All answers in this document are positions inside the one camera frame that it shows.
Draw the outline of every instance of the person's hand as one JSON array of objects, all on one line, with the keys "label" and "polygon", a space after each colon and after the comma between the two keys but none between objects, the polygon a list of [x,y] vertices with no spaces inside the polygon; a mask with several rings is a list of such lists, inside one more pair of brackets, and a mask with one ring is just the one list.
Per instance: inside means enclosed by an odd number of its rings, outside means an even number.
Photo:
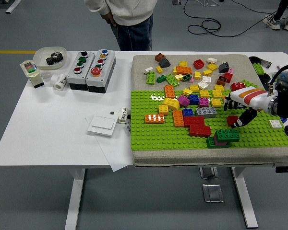
[{"label": "person's hand", "polygon": [[113,15],[112,15],[112,12],[109,12],[107,14],[104,14],[104,15],[100,15],[102,19],[106,20],[106,22],[108,24],[112,24],[113,26],[116,26],[116,22],[114,21],[113,19]]}]

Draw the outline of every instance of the white bowl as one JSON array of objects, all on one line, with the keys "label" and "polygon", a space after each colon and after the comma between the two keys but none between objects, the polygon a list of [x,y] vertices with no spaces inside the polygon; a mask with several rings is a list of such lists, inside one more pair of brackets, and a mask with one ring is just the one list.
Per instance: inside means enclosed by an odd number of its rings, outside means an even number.
[{"label": "white bowl", "polygon": [[[63,60],[58,63],[54,63],[53,65],[50,66],[47,64],[46,59],[49,58],[51,54],[55,52],[62,53]],[[35,52],[33,61],[35,62],[37,67],[41,70],[58,69],[58,68],[61,68],[65,64],[66,56],[67,56],[66,49],[64,49],[63,47],[59,47],[59,46],[44,47]]]}]

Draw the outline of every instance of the white sweatshirt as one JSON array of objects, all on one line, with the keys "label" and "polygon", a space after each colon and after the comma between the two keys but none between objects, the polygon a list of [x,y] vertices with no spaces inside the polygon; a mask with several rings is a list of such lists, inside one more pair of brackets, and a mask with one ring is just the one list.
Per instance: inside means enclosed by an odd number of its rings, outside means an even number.
[{"label": "white sweatshirt", "polygon": [[136,25],[153,13],[157,0],[84,0],[91,12],[101,15],[110,11],[119,25]]}]

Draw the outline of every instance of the red stripe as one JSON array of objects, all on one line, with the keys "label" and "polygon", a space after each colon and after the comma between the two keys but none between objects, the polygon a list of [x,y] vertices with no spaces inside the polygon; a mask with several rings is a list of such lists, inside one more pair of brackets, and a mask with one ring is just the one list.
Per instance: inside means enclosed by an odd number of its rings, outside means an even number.
[{"label": "red stripe", "polygon": [[253,99],[254,97],[256,97],[256,96],[258,96],[258,95],[260,95],[260,94],[263,94],[263,93],[267,93],[267,92],[266,92],[266,91],[263,91],[263,90],[253,92],[253,93],[247,95],[247,96],[244,98],[244,102],[245,102],[247,105],[250,105],[251,99]]}]

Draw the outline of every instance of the gray floor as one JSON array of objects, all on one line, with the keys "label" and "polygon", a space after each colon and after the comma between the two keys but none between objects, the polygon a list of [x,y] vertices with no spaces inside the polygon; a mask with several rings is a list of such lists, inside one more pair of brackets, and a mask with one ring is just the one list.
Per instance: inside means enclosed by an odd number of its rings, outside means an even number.
[{"label": "gray floor", "polygon": [[[279,3],[239,2],[260,12],[273,12]],[[192,35],[187,26],[201,21],[185,16],[183,5],[158,1],[153,50],[288,54],[288,32],[273,31],[262,22],[234,38]],[[110,27],[81,0],[23,0],[12,14],[5,14],[7,8],[0,4],[0,50],[38,50],[46,46],[119,49]],[[218,7],[203,7],[189,0],[186,12],[218,19],[222,28],[217,34],[226,36],[241,33],[265,15],[230,0]],[[0,54],[0,138],[26,84],[19,64],[32,57]],[[202,180],[198,168],[193,167],[131,168],[116,173],[110,169],[87,170],[78,229],[245,229],[230,170],[220,168],[219,174],[221,178],[215,182]],[[253,167],[245,180],[259,229],[288,229],[288,173]],[[205,183],[220,184],[225,202],[205,203],[201,189]],[[0,168],[0,230],[64,229],[71,188],[72,177],[64,168]]]}]

